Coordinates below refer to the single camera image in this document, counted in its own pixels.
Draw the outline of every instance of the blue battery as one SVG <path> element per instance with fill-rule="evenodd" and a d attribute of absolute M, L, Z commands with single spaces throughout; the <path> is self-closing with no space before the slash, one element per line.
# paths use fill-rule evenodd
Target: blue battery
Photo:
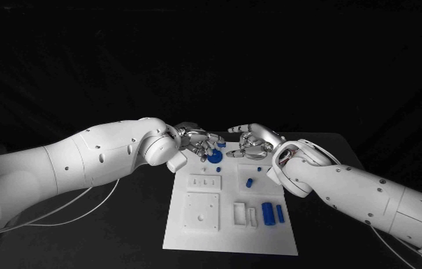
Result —
<path fill-rule="evenodd" d="M 275 225 L 275 217 L 270 203 L 262 203 L 262 215 L 264 225 Z"/>
<path fill-rule="evenodd" d="M 246 187 L 247 188 L 252 186 L 252 182 L 253 182 L 253 180 L 252 179 L 247 179 L 247 181 L 246 181 Z"/>
<path fill-rule="evenodd" d="M 279 222 L 283 223 L 283 212 L 280 211 L 280 205 L 276 205 L 276 213 L 279 215 Z"/>

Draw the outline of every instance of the black background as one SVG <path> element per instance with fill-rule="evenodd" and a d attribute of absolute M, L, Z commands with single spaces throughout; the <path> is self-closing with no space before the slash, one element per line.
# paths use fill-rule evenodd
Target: black background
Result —
<path fill-rule="evenodd" d="M 336 132 L 422 190 L 422 0 L 1 0 L 0 141 L 156 117 Z"/>

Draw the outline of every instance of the black table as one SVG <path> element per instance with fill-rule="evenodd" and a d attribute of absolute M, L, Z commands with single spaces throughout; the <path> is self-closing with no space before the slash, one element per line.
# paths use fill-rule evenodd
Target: black table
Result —
<path fill-rule="evenodd" d="M 236 142 L 239 134 L 216 132 Z M 342 136 L 282 133 L 308 139 L 342 164 L 362 168 Z M 77 221 L 53 227 L 25 226 L 2 236 L 0 268 L 407 268 L 370 227 L 328 207 L 312 192 L 305 198 L 285 191 L 299 256 L 161 249 L 174 174 L 165 164 L 141 166 L 120 179 L 103 205 Z M 59 223 L 86 213 L 106 197 L 113 183 L 96 187 L 61 211 L 38 221 Z M 64 193 L 30 207 L 17 223 L 43 215 L 80 194 Z M 388 243 L 396 242 L 387 236 Z M 409 262 L 414 254 L 394 244 Z"/>

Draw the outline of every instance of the blue object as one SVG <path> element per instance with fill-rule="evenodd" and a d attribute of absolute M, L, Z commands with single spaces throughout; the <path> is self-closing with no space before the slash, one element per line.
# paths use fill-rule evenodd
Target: blue object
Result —
<path fill-rule="evenodd" d="M 218 163 L 221 161 L 221 152 L 218 150 L 213 150 L 213 155 L 205 155 L 210 163 Z"/>
<path fill-rule="evenodd" d="M 246 181 L 246 187 L 247 188 L 252 186 L 252 182 L 253 182 L 253 180 L 252 179 L 247 179 L 247 181 Z"/>
<path fill-rule="evenodd" d="M 262 203 L 262 215 L 263 215 L 263 223 L 264 225 L 275 225 L 275 217 L 272 211 L 272 204 Z"/>
<path fill-rule="evenodd" d="M 276 213 L 279 215 L 279 222 L 283 223 L 283 212 L 280 211 L 280 205 L 276 205 Z"/>

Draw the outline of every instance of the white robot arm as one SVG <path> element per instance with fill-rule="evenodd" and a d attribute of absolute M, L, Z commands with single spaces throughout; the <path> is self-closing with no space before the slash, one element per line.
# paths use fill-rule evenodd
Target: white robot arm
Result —
<path fill-rule="evenodd" d="M 107 184 L 142 164 L 167 162 L 175 172 L 185 164 L 180 149 L 191 150 L 204 161 L 224 140 L 192 123 L 178 126 L 156 118 L 100 124 L 51 145 L 1 155 L 0 229 L 33 204 Z"/>
<path fill-rule="evenodd" d="M 341 165 L 311 142 L 286 142 L 259 124 L 233 127 L 228 132 L 243 132 L 240 149 L 227 152 L 228 157 L 244 156 L 259 160 L 267 153 L 272 154 L 272 167 L 266 175 L 293 195 L 303 198 L 313 190 L 331 208 L 422 247 L 420 192 Z"/>

